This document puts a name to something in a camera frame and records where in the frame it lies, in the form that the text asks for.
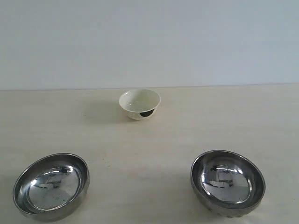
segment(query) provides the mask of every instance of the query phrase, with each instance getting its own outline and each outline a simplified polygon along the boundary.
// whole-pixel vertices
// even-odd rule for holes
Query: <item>white wall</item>
[[[299,82],[298,0],[0,0],[0,89]]]

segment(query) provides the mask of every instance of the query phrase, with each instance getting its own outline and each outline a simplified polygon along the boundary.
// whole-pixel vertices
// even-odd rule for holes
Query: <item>white ceramic bowl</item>
[[[135,120],[150,118],[156,112],[161,97],[153,90],[129,90],[121,95],[119,104],[125,114]]]

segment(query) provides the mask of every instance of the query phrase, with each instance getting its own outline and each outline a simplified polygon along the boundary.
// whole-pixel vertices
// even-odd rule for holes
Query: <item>table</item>
[[[83,204],[57,224],[295,224],[299,220],[299,84],[157,88],[150,119],[123,115],[125,90],[0,91],[0,219],[31,224],[12,189],[31,163],[77,154],[91,181]],[[199,154],[240,153],[262,171],[266,193],[242,218],[219,217],[189,180]]]

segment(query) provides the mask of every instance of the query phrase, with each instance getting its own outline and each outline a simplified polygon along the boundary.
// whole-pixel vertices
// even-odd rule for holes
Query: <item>metal bowl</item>
[[[55,221],[71,214],[89,186],[87,164],[77,155],[59,153],[30,165],[17,179],[13,199],[26,217]]]
[[[259,169],[230,151],[201,154],[191,167],[191,184],[199,201],[221,216],[241,217],[261,202],[266,185]]]

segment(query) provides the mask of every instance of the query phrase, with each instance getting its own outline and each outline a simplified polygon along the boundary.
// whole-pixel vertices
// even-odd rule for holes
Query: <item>bowl rim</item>
[[[193,174],[193,168],[194,168],[194,165],[197,163],[197,161],[198,161],[201,157],[205,156],[206,154],[213,153],[213,152],[230,153],[230,154],[234,154],[234,155],[237,155],[237,156],[243,158],[244,160],[246,160],[247,162],[249,162],[249,163],[250,163],[250,164],[257,170],[257,172],[259,173],[259,175],[260,175],[260,177],[262,178],[262,181],[263,181],[263,193],[262,193],[261,197],[258,199],[258,201],[255,202],[253,205],[251,205],[251,206],[249,206],[249,207],[242,208],[242,209],[228,209],[228,208],[222,207],[222,206],[220,206],[220,205],[217,205],[217,206],[219,206],[220,208],[228,209],[228,210],[248,210],[248,209],[251,209],[251,208],[256,207],[256,206],[261,202],[261,200],[262,200],[262,198],[263,198],[263,196],[264,196],[264,194],[265,194],[265,191],[266,191],[266,182],[265,182],[265,179],[264,179],[264,177],[263,177],[263,174],[262,174],[262,172],[259,170],[259,168],[257,168],[257,166],[256,166],[253,162],[251,162],[249,159],[247,159],[246,157],[244,157],[244,156],[242,156],[242,155],[240,155],[240,154],[238,154],[238,153],[235,153],[235,152],[232,152],[232,151],[228,151],[228,150],[210,150],[210,151],[207,151],[207,152],[204,152],[204,153],[200,154],[200,155],[199,155],[198,157],[196,157],[196,159],[193,161],[192,166],[191,166],[191,181],[192,181],[192,184],[195,186],[195,189],[196,189],[197,193],[200,194],[202,197],[204,197],[206,200],[210,201],[210,199],[209,199],[206,195],[202,194],[202,193],[198,190],[198,188],[197,188],[196,185],[195,185],[195,182],[194,182],[194,179],[193,179],[193,175],[192,175],[192,174]]]
[[[124,107],[121,105],[121,99],[123,98],[123,96],[124,96],[125,94],[127,94],[127,93],[129,93],[129,92],[131,92],[131,91],[136,91],[136,90],[138,90],[138,91],[150,91],[150,92],[153,92],[153,93],[157,94],[157,95],[159,96],[159,102],[157,103],[156,106],[152,107],[152,108],[149,109],[149,110],[145,110],[145,111],[131,111],[131,110],[128,110],[128,109],[124,108]],[[160,103],[161,103],[161,96],[160,96],[160,94],[157,93],[156,91],[154,91],[154,90],[150,90],[150,89],[131,89],[131,90],[125,91],[123,94],[121,94],[121,96],[120,96],[119,99],[118,99],[118,104],[119,104],[119,106],[120,106],[123,110],[128,111],[128,112],[132,112],[132,113],[144,113],[144,112],[148,112],[148,111],[154,110],[154,109],[156,109],[156,108],[160,105]]]
[[[18,208],[18,210],[22,211],[22,212],[25,213],[25,214],[33,215],[33,216],[36,216],[36,215],[39,215],[39,214],[42,214],[42,213],[44,214],[44,213],[54,212],[54,211],[56,211],[56,210],[59,210],[59,209],[65,207],[65,206],[67,206],[68,204],[70,204],[70,203],[71,203],[72,201],[74,201],[75,198],[82,192],[82,190],[78,191],[78,192],[72,197],[72,199],[71,199],[68,203],[62,204],[61,206],[59,206],[58,208],[55,208],[55,209],[53,209],[53,210],[43,211],[42,213],[28,212],[28,211],[25,211],[24,209],[22,209],[22,208],[18,205],[18,203],[17,203],[17,201],[16,201],[16,193],[15,193],[15,190],[16,190],[16,186],[17,186],[17,184],[19,183],[19,181],[20,181],[20,179],[23,177],[23,175],[24,175],[26,172],[28,172],[28,170],[29,170],[30,168],[32,168],[34,165],[36,165],[37,163],[39,163],[39,162],[41,162],[41,161],[43,161],[43,160],[45,160],[45,159],[47,159],[47,158],[56,156],[56,155],[69,155],[69,156],[73,156],[73,157],[76,157],[76,158],[78,158],[79,160],[81,160],[81,161],[83,162],[84,166],[86,167],[86,170],[87,170],[87,176],[86,176],[86,179],[87,179],[87,180],[89,179],[89,169],[88,169],[87,163],[86,163],[80,156],[75,155],[75,154],[72,154],[72,153],[55,153],[55,154],[47,155],[47,156],[45,156],[45,157],[43,157],[43,158],[41,158],[41,159],[35,161],[35,162],[32,163],[31,165],[29,165],[29,166],[28,166],[28,167],[27,167],[27,168],[26,168],[26,169],[19,175],[19,177],[18,177],[17,180],[15,181],[15,183],[14,183],[14,188],[13,188],[13,201],[14,201],[15,206]]]

